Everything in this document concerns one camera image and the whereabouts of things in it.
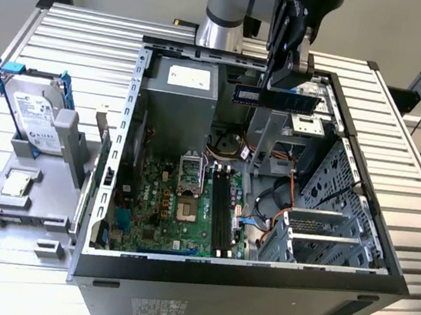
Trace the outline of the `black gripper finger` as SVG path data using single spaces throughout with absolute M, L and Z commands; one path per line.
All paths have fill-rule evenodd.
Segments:
M 313 29 L 307 28 L 306 33 L 299 45 L 299 74 L 304 77 L 312 77 L 314 72 L 314 57 L 310 54 L 311 36 Z
M 266 43 L 263 89 L 290 89 L 303 76 L 301 44 L 307 29 L 307 7 L 298 0 L 276 0 Z

